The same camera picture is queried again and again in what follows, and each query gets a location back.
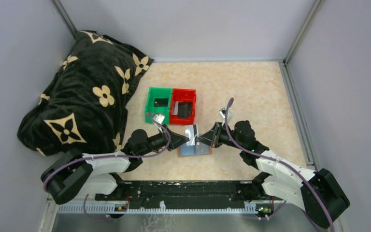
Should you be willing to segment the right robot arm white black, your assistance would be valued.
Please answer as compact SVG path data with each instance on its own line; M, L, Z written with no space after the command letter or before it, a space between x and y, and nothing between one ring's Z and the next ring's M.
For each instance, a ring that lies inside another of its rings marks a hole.
M273 196L303 210L317 226L327 229L350 206L350 201L334 175L327 169L318 171L295 165L259 142L249 121L239 121L234 129L222 122L194 142L218 148L240 148L243 161L260 171L253 179L253 194L258 199Z

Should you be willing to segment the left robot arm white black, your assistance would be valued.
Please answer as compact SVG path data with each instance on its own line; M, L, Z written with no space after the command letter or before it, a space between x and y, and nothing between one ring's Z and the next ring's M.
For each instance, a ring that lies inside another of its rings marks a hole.
M144 158L155 157L165 150L173 151L189 142L189 138L163 125L153 136L138 129L129 137L122 151L106 154L85 154L69 150L41 175L43 189L57 204L65 204L83 194L96 199L120 200L126 193L119 173L138 168Z

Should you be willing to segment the brown leather card holder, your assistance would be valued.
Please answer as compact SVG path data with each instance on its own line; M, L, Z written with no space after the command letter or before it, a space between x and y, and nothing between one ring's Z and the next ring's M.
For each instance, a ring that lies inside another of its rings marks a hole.
M195 145L183 144L177 149L178 157L191 157L212 154L212 149L208 145L198 143Z

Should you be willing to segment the silver credit card black stripe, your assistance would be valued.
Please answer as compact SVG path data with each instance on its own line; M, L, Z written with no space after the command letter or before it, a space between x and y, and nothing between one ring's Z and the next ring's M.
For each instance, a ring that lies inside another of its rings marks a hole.
M198 126L193 125L186 125L185 126L185 135L189 138L189 141L186 143L187 146L195 146L199 145L198 136L199 136L199 130Z

